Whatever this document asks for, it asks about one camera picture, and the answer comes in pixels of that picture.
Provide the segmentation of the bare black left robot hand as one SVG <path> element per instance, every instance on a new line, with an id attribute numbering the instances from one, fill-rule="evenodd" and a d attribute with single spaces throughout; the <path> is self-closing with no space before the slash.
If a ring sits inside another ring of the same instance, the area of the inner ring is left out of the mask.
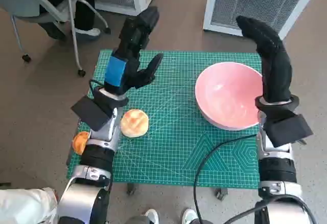
<path id="1" fill-rule="evenodd" d="M 119 35 L 120 43 L 109 57 L 104 88 L 115 95 L 123 95 L 130 88 L 139 89 L 155 79 L 163 59 L 158 53 L 144 69 L 140 66 L 140 51 L 145 49 L 149 36 L 159 20 L 156 6 L 149 6 L 134 18 L 127 17 Z"/>

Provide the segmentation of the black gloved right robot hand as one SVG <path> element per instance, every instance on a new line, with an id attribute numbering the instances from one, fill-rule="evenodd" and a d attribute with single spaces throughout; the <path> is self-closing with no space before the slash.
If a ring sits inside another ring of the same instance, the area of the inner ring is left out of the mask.
<path id="1" fill-rule="evenodd" d="M 287 102 L 292 81 L 292 66 L 283 41 L 266 23 L 246 16 L 236 18 L 242 35 L 256 44 L 262 61 L 263 98 L 268 103 Z"/>

